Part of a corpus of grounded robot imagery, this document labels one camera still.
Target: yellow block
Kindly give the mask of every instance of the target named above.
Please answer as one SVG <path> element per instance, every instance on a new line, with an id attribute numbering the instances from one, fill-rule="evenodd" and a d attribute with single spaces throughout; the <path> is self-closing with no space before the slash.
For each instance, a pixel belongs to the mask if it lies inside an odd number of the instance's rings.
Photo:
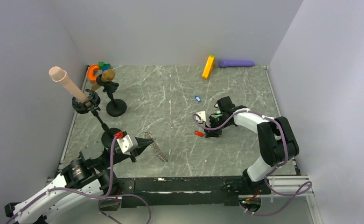
<path id="1" fill-rule="evenodd" d="M 207 63 L 205 64 L 205 68 L 203 71 L 203 79 L 208 80 L 208 78 L 210 77 L 212 68 L 214 67 L 214 60 L 215 57 L 213 55 L 210 55 L 208 57 Z"/>

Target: gray marble tabletop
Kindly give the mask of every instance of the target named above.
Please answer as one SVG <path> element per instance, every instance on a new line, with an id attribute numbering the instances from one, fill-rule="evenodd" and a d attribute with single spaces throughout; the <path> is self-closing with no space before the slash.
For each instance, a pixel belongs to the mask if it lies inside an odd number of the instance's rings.
<path id="1" fill-rule="evenodd" d="M 201 78 L 204 66 L 118 66 L 113 70 L 119 89 L 114 93 L 127 103 L 127 111 L 111 117 L 106 111 L 110 101 L 102 88 L 99 114 L 109 127 L 126 130 L 144 138 L 151 132 L 168 162 L 162 162 L 148 147 L 136 163 L 125 160 L 114 166 L 118 177 L 221 176 L 241 175 L 259 156 L 258 137 L 243 127 L 223 129 L 220 138 L 201 138 L 192 114 L 211 114 L 214 104 L 230 96 L 235 105 L 245 105 L 262 114 L 277 117 L 278 112 L 262 66 L 251 68 L 214 67 L 209 80 Z M 86 88 L 91 87 L 87 81 Z M 194 96 L 201 97 L 198 103 Z M 100 123 L 91 114 L 78 114 L 65 154 L 65 164 L 84 150 L 94 155 L 102 150 Z M 276 174 L 295 175 L 288 163 Z"/>

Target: black round base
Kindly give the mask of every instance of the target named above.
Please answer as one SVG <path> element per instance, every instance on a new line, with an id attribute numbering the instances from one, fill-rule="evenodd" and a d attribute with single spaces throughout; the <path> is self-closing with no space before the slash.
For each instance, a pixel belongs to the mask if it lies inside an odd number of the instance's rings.
<path id="1" fill-rule="evenodd" d="M 111 131 L 112 135 L 120 132 L 121 130 L 118 128 L 110 128 L 109 131 Z M 109 136 L 106 132 L 102 134 L 101 142 L 104 145 L 105 148 L 110 148 L 113 141 L 113 136 Z"/>
<path id="2" fill-rule="evenodd" d="M 123 115 L 127 110 L 127 104 L 121 99 L 114 99 L 114 102 L 116 103 L 116 106 L 113 102 L 109 102 L 108 105 L 106 105 L 106 112 L 112 117 Z"/>

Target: green block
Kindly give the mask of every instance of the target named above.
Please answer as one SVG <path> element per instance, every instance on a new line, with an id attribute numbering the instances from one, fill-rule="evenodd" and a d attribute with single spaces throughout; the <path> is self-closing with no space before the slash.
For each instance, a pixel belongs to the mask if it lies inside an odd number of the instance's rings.
<path id="1" fill-rule="evenodd" d="M 103 66 L 104 66 L 104 62 L 98 62 L 99 69 L 102 69 Z"/>

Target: red object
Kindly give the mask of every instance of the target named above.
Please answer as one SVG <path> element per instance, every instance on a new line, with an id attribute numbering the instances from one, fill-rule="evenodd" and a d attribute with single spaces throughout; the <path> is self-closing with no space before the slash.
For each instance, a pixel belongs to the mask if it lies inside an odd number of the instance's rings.
<path id="1" fill-rule="evenodd" d="M 123 137 L 123 133 L 122 132 L 118 132 L 114 135 L 114 137 L 118 137 L 118 139 L 121 139 Z"/>
<path id="2" fill-rule="evenodd" d="M 204 136 L 204 133 L 199 132 L 199 131 L 195 131 L 195 135 L 200 136 L 200 137 L 203 137 Z"/>

